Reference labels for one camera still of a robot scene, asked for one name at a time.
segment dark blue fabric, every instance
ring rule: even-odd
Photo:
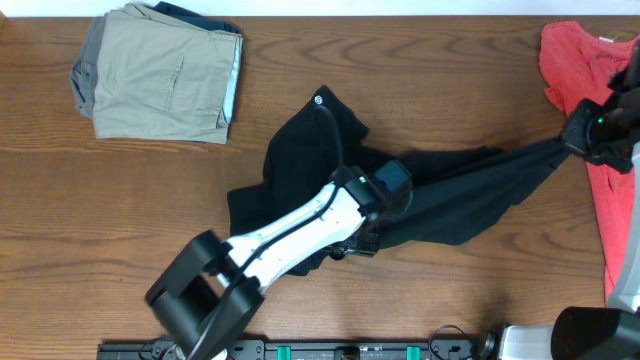
[[[167,16],[171,16],[174,19],[178,19],[191,25],[197,26],[204,30],[223,30],[234,34],[240,34],[240,29],[229,23],[226,23],[224,21],[209,20],[187,9],[183,9],[179,6],[169,4],[164,1],[161,1],[160,3],[158,3],[158,5],[154,6],[153,10]]]

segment table surface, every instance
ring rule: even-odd
[[[163,334],[143,296],[194,235],[228,236],[227,191],[261,182],[269,140],[327,84],[371,128],[365,144],[507,149],[557,134],[540,31],[550,17],[234,18],[244,32],[225,146],[96,140],[69,69],[90,19],[8,19],[0,34],[0,358],[88,359]],[[581,18],[630,39],[639,18]],[[425,339],[443,324],[552,323],[603,305],[602,247],[584,162],[459,247],[410,242],[285,277],[247,333]]]

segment khaki pants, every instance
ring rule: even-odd
[[[109,13],[97,63],[96,137],[226,143],[222,105],[241,40],[142,6]]]

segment folded clothing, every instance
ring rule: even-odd
[[[542,31],[540,71],[549,84],[549,100],[567,115],[580,100],[604,104],[611,76],[631,61],[635,41],[615,43],[596,38],[575,21],[549,24]],[[620,174],[608,166],[587,164],[605,256],[605,296],[609,297],[624,262],[631,223],[634,172]]]
[[[337,167],[332,129],[316,116],[316,96],[333,113],[345,165],[371,173],[393,156],[362,146],[368,128],[326,86],[273,137],[263,183],[227,194],[231,234],[257,230],[300,207],[327,184]],[[413,200],[404,213],[374,233],[381,248],[409,240],[462,244],[494,225],[526,199],[568,156],[558,139],[510,152],[481,147],[467,151],[415,151],[399,160],[412,174]],[[320,251],[289,272],[306,275],[327,256]]]
[[[83,116],[94,118],[98,138],[137,137],[225,143],[233,116],[242,55],[239,30],[225,22],[208,20],[165,2],[155,8],[129,4],[94,19],[71,71],[76,109]],[[113,21],[108,21],[112,15],[116,15]],[[153,39],[155,45],[151,45],[147,40],[156,28],[161,28],[165,35],[162,40]],[[135,31],[134,36],[124,35],[131,30]],[[189,36],[188,42],[180,43]],[[105,48],[105,40],[107,54],[100,55]],[[168,40],[179,43],[167,44]],[[153,56],[143,54],[141,49],[145,47],[132,45],[136,41],[149,48],[156,47],[156,52]],[[179,49],[182,53],[171,53],[172,49]],[[101,71],[98,76],[98,60],[103,56],[101,70],[108,69],[110,77],[104,79],[102,88],[97,90],[98,79],[106,76]],[[182,59],[182,64],[175,60],[168,66],[167,57]],[[170,68],[165,71],[165,74],[170,72],[170,76],[161,74],[163,67]],[[154,90],[160,91],[145,93],[145,89],[154,87],[154,81],[170,83],[158,84]],[[162,99],[154,98],[158,94]],[[158,111],[149,108],[149,103],[156,105]]]

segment gray fabric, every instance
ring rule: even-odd
[[[88,118],[93,117],[94,90],[98,83],[98,54],[102,45],[105,23],[104,16],[93,19],[89,34],[71,68],[71,89],[76,101],[76,110]]]
[[[241,40],[133,4],[110,12],[97,62],[96,137],[226,143],[223,102]]]

